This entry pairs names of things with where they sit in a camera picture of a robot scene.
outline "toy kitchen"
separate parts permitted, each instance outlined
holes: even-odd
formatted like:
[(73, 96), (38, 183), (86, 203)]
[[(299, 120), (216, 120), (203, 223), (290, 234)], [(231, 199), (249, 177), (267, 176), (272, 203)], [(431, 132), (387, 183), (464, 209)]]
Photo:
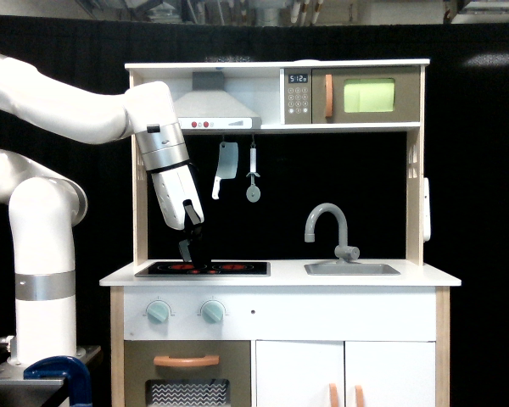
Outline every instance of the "toy kitchen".
[[(428, 65), (126, 65), (131, 87), (168, 85), (187, 140), (406, 135), (406, 256), (362, 258), (348, 245), (345, 216), (354, 215), (320, 202), (299, 222), (313, 242), (318, 216), (334, 215), (333, 259), (215, 259), (196, 267), (149, 259), (148, 183), (134, 141), (134, 261), (100, 281), (111, 295), (114, 407), (450, 405), (450, 287), (461, 282), (423, 262), (430, 235), (423, 169)], [(252, 157), (251, 172), (255, 202)]]

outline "sink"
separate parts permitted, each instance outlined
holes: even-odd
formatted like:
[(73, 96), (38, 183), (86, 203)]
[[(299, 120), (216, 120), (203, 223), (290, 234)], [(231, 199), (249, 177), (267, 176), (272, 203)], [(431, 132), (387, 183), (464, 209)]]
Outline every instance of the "sink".
[(363, 265), (360, 263), (322, 263), (305, 265), (313, 276), (398, 276), (399, 271), (389, 265)]

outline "cabinet handle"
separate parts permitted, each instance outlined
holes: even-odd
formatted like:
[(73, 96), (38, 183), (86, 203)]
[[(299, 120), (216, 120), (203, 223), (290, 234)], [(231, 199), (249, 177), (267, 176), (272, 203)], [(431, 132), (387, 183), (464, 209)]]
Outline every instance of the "cabinet handle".
[(333, 115), (333, 82), (332, 75), (326, 75), (326, 110), (324, 117), (332, 117)]
[(330, 383), (330, 407), (339, 407), (338, 387), (335, 383)]
[(219, 364), (219, 355), (206, 355), (203, 358), (171, 358), (170, 356), (155, 356), (155, 366), (166, 367), (198, 367), (212, 366)]
[(364, 391), (362, 390), (361, 385), (355, 386), (356, 393), (356, 407), (364, 407)]

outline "gray faucet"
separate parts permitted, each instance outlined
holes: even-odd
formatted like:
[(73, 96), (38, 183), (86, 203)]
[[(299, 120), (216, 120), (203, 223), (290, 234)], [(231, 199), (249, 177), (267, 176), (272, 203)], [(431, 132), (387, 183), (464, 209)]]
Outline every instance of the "gray faucet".
[(334, 253), (339, 258), (338, 263), (345, 263), (356, 260), (360, 256), (360, 250), (347, 245), (347, 220), (343, 211), (333, 203), (321, 203), (315, 207), (305, 222), (305, 241), (313, 243), (315, 241), (315, 223), (319, 216), (324, 212), (330, 212), (338, 220), (339, 226), (339, 245), (336, 246)]

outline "knob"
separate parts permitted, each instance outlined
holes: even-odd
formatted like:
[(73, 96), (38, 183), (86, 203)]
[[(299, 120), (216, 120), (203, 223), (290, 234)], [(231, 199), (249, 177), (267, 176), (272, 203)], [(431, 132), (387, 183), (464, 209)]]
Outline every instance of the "knob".
[(224, 318), (224, 306), (218, 301), (208, 301), (202, 305), (202, 317), (210, 324), (221, 322)]
[(170, 316), (170, 307), (164, 301), (153, 301), (147, 307), (147, 314), (152, 317), (153, 322), (161, 324)]

